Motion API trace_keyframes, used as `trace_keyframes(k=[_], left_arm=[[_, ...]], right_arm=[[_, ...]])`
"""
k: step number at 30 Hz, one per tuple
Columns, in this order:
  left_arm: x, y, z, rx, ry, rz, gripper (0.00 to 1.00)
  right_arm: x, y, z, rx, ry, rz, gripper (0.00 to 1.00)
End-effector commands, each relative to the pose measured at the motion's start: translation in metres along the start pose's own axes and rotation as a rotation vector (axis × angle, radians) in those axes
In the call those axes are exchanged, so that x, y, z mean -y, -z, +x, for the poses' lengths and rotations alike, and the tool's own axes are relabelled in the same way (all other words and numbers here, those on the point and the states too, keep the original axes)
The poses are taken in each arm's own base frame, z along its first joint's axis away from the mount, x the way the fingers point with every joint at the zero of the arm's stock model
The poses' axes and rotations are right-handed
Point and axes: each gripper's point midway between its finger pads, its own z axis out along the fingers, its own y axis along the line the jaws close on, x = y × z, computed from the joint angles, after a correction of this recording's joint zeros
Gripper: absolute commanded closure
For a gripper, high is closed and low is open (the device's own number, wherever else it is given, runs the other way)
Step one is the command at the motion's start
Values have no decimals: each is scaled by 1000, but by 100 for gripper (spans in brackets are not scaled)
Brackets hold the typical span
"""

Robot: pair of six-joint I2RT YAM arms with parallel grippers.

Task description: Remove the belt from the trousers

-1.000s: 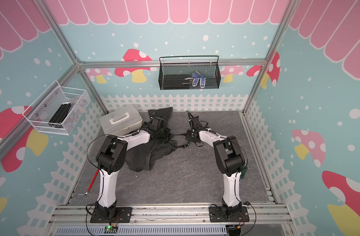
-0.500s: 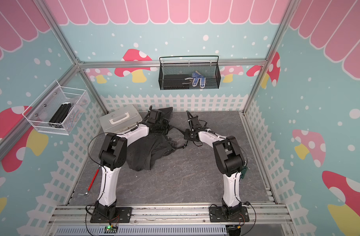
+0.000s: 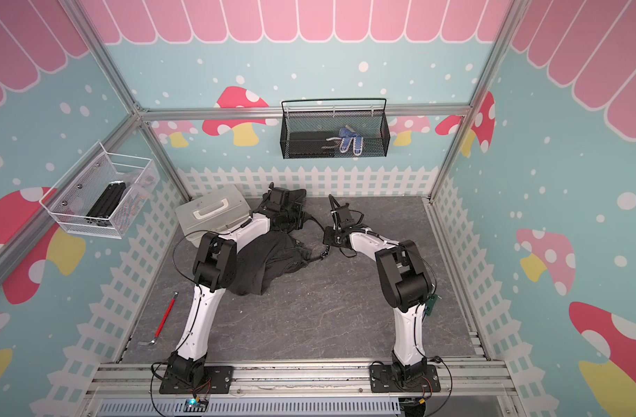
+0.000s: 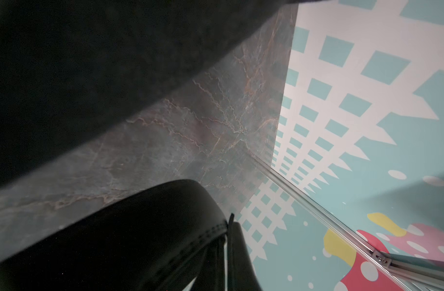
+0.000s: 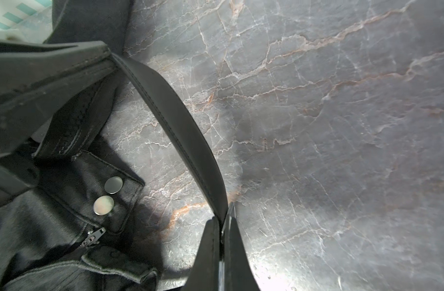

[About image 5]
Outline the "black leather belt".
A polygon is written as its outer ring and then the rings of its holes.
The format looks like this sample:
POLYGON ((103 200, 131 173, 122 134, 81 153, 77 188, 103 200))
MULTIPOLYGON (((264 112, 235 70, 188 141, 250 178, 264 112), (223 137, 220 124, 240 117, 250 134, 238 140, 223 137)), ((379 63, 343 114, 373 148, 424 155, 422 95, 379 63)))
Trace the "black leather belt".
POLYGON ((171 140, 220 224, 228 210, 223 177, 213 152, 188 108, 157 71, 130 58, 113 55, 171 140))

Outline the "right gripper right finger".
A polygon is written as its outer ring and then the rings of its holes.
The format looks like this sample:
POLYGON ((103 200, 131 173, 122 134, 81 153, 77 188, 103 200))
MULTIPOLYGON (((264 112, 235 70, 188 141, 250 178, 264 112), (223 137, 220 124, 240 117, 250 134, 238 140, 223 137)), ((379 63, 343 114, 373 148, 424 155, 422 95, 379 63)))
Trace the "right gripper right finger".
POLYGON ((233 203, 223 226, 214 217, 204 228, 183 291, 259 291, 247 259, 233 203))

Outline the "black trousers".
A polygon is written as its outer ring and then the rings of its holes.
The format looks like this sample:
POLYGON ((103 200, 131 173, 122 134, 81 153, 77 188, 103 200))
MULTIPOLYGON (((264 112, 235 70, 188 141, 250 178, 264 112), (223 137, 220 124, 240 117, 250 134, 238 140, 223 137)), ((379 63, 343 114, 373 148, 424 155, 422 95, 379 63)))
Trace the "black trousers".
POLYGON ((130 1, 55 1, 46 44, 101 41, 115 70, 80 91, 0 165, 0 291, 153 291, 155 268, 114 246, 141 183, 128 179, 110 214, 93 204, 116 167, 85 152, 109 117, 130 1))

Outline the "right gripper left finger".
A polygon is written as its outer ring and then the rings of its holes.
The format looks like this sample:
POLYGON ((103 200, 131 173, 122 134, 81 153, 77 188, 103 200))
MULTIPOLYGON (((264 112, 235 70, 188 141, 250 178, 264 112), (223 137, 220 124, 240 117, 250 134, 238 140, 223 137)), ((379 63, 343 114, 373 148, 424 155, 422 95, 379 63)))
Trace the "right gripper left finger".
POLYGON ((101 41, 0 40, 0 158, 13 153, 72 97, 115 70, 101 41))

